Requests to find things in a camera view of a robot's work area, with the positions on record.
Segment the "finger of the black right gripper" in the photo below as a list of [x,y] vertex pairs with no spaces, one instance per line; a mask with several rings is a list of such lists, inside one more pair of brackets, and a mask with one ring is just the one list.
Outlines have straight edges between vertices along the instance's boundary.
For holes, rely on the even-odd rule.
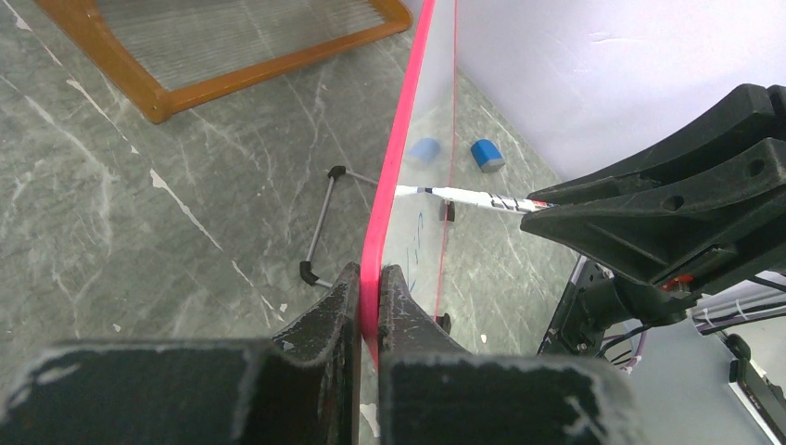
[[673,184],[523,217],[522,231],[558,242],[628,280],[723,289],[785,262],[785,144],[766,138]]
[[541,189],[537,200],[577,204],[673,184],[769,137],[785,138],[785,87],[741,84],[662,141],[596,172]]

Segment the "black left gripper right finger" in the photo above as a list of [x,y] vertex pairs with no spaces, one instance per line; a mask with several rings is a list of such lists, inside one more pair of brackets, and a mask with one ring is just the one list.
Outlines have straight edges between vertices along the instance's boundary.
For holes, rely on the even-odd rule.
[[412,298],[379,282],[378,401],[384,444],[641,444],[632,390],[607,362],[473,354]]

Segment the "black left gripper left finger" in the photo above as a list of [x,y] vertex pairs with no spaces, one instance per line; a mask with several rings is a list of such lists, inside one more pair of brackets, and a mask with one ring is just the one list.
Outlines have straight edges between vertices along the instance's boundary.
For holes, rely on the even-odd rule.
[[74,340],[30,361],[5,444],[354,444],[360,267],[274,336]]

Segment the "white blue whiteboard marker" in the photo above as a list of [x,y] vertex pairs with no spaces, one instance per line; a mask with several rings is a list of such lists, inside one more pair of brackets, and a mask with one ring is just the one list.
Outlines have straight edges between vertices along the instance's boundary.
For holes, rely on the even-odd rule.
[[556,204],[544,201],[507,197],[490,192],[473,191],[455,187],[420,187],[409,185],[397,185],[395,187],[395,197],[415,195],[431,195],[445,201],[466,204],[484,210],[494,210],[520,215],[556,207]]

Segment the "pink framed whiteboard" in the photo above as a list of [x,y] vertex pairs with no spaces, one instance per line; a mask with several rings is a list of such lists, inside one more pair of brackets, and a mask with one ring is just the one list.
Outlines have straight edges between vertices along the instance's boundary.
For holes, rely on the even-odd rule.
[[424,1],[379,174],[361,254],[361,332],[379,362],[376,328],[382,271],[398,265],[415,301],[437,314],[447,244],[447,206],[428,194],[397,197],[397,186],[452,182],[455,147],[457,12]]

